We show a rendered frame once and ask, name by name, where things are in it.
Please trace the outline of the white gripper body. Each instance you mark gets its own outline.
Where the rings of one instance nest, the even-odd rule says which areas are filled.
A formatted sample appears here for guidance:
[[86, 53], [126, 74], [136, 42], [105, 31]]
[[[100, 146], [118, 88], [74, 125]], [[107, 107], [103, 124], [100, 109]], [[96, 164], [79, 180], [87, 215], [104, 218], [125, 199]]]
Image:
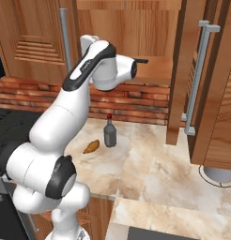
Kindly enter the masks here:
[[90, 36], [90, 35], [83, 35], [80, 37], [80, 43], [81, 43], [81, 51], [82, 54], [85, 54], [87, 48], [90, 44], [92, 44], [95, 41], [98, 41], [100, 38], [97, 36]]

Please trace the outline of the wooden cabinet door with panel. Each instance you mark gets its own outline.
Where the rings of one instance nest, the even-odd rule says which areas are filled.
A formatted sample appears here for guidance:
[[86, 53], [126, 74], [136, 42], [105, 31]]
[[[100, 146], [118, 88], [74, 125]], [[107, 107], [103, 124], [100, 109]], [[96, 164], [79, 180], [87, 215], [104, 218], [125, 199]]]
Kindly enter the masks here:
[[66, 10], [70, 62], [81, 55], [76, 0], [0, 0], [0, 55], [8, 77], [63, 82], [67, 59], [59, 10]]

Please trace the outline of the open wooden cabinet door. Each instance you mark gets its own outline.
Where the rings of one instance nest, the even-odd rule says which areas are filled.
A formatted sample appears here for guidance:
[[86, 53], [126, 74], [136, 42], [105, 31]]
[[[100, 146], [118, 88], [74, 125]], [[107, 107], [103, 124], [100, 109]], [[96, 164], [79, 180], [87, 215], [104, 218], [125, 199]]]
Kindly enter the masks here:
[[181, 115], [184, 113], [188, 80], [194, 52], [198, 47], [199, 21], [214, 21], [217, 0], [182, 0], [178, 13], [177, 33], [170, 85], [166, 143], [176, 145]]

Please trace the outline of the black stove hob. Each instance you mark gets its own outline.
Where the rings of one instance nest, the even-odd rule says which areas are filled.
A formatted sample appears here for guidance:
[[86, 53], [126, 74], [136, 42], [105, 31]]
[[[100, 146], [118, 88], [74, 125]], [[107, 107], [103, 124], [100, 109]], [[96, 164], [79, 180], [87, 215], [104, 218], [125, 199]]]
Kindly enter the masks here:
[[0, 109], [0, 155], [12, 140], [28, 141], [29, 130], [40, 116], [41, 112]]

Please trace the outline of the wooden base cabinet door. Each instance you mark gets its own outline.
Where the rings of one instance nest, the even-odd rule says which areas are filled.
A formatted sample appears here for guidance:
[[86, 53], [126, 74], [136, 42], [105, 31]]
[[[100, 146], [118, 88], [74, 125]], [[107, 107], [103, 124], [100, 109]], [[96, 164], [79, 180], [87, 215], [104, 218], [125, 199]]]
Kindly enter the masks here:
[[[91, 240], [105, 240], [114, 201], [90, 198], [88, 206], [78, 212], [82, 227], [88, 232]], [[34, 232], [36, 240], [44, 240], [53, 230], [52, 212], [33, 215], [38, 232]]]

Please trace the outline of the grey bottle with red cap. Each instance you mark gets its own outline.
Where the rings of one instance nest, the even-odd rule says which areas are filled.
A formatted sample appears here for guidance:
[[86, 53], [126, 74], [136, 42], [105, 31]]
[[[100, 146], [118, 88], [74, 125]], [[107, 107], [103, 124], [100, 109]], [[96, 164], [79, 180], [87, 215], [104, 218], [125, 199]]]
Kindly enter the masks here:
[[112, 123], [112, 115], [107, 114], [107, 125], [103, 129], [104, 132], [104, 143], [107, 147], [116, 146], [116, 127]]

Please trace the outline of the orange sweet potato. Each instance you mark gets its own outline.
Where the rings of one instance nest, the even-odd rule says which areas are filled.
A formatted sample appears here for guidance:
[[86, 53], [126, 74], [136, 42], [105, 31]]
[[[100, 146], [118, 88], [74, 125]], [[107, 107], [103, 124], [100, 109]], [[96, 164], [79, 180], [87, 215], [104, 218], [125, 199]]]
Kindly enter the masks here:
[[100, 147], [100, 141], [95, 140], [94, 142], [91, 142], [87, 148], [84, 150], [84, 154], [95, 152]]

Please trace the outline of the black oven front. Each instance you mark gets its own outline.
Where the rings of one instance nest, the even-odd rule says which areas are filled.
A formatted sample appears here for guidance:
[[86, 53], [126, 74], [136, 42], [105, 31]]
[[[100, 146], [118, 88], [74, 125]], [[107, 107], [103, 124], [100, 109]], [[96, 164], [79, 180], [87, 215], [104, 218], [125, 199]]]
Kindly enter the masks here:
[[13, 204], [14, 189], [0, 177], [0, 240], [36, 240], [27, 215]]

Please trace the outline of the black sink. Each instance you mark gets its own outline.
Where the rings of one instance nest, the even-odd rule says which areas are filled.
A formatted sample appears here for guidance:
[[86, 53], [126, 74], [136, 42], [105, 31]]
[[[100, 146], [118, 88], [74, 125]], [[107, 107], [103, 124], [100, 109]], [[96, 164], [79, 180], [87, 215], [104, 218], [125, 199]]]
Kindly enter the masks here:
[[197, 240], [190, 237], [129, 227], [128, 240]]

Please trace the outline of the open wooden wall cabinet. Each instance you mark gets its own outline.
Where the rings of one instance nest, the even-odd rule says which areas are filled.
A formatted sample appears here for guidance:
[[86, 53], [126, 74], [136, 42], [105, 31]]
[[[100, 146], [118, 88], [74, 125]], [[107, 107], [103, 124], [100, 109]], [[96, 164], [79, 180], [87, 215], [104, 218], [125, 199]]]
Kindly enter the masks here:
[[110, 41], [118, 54], [146, 59], [137, 67], [137, 82], [168, 84], [181, 2], [77, 0], [79, 30]]

